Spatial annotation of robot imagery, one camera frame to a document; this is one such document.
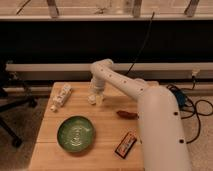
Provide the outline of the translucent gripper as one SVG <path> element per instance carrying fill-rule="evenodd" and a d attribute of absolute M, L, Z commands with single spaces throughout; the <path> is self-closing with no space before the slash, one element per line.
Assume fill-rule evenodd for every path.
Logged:
<path fill-rule="evenodd" d="M 91 87 L 89 96 L 92 95 L 92 94 L 94 94 L 94 95 L 103 95 L 103 90 L 102 89 L 98 89 L 97 87 Z"/>

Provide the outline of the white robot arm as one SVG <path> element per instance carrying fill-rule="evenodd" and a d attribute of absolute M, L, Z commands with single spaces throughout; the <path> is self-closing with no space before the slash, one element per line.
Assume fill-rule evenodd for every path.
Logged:
<path fill-rule="evenodd" d="M 159 84 L 131 79 L 112 69 L 113 61 L 91 64 L 91 92 L 102 93 L 105 83 L 137 102 L 144 171 L 192 171 L 177 100 Z"/>

